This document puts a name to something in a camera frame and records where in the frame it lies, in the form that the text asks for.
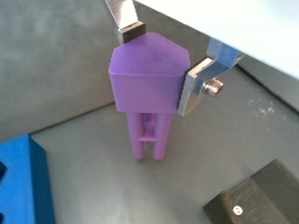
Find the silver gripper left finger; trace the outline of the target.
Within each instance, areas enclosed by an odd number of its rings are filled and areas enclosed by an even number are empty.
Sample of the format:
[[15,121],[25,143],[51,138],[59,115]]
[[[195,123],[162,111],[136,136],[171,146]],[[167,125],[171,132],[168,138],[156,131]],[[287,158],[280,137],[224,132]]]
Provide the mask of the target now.
[[146,24],[139,20],[134,0],[102,0],[116,30],[119,44],[146,34]]

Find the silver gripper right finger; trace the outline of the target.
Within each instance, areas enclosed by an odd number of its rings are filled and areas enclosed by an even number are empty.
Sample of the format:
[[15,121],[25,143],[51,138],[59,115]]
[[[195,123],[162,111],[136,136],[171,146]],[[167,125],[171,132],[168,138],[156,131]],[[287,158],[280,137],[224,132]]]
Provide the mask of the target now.
[[216,96],[223,83],[216,77],[244,58],[244,53],[215,38],[210,40],[207,56],[186,71],[178,113],[187,116],[199,106],[204,95]]

